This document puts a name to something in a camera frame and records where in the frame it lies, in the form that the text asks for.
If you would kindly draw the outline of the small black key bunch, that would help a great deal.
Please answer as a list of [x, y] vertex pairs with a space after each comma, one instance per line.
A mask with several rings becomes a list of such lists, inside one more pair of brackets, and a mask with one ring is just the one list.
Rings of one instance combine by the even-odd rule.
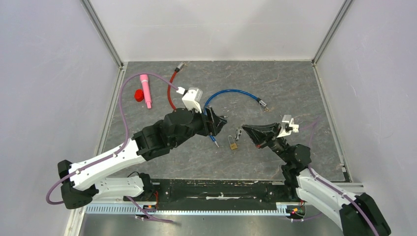
[[235, 140], [238, 141], [242, 134], [243, 134], [243, 129], [241, 127], [238, 127], [236, 129]]

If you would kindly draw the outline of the brass padlock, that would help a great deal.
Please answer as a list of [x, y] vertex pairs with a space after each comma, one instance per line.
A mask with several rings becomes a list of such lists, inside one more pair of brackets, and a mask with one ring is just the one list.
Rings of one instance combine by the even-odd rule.
[[236, 143], [234, 137], [229, 135], [227, 137], [227, 139], [228, 139], [228, 142], [229, 142], [230, 149], [231, 150], [236, 150], [238, 148], [238, 146], [237, 146], [237, 143]]

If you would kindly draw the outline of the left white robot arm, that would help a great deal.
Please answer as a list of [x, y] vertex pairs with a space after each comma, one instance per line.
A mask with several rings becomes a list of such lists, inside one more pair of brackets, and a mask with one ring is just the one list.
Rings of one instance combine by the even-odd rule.
[[143, 201], [154, 195], [147, 174], [138, 177], [110, 178], [117, 171], [168, 154], [195, 135], [215, 136], [227, 123], [211, 107], [205, 113], [177, 109], [155, 124], [144, 127], [121, 145], [78, 163], [58, 163], [62, 179], [60, 191], [67, 209], [77, 209], [94, 199], [118, 196], [139, 197]]

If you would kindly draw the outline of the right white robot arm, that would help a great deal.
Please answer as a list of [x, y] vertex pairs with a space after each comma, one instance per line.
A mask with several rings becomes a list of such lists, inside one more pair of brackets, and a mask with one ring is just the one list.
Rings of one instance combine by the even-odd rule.
[[242, 127], [257, 148], [270, 148], [285, 165], [284, 195], [291, 201], [310, 203], [331, 219], [345, 236], [389, 236], [391, 229], [375, 200], [355, 194], [319, 175], [311, 167], [310, 147], [290, 145], [286, 136], [298, 132], [298, 125], [272, 123]]

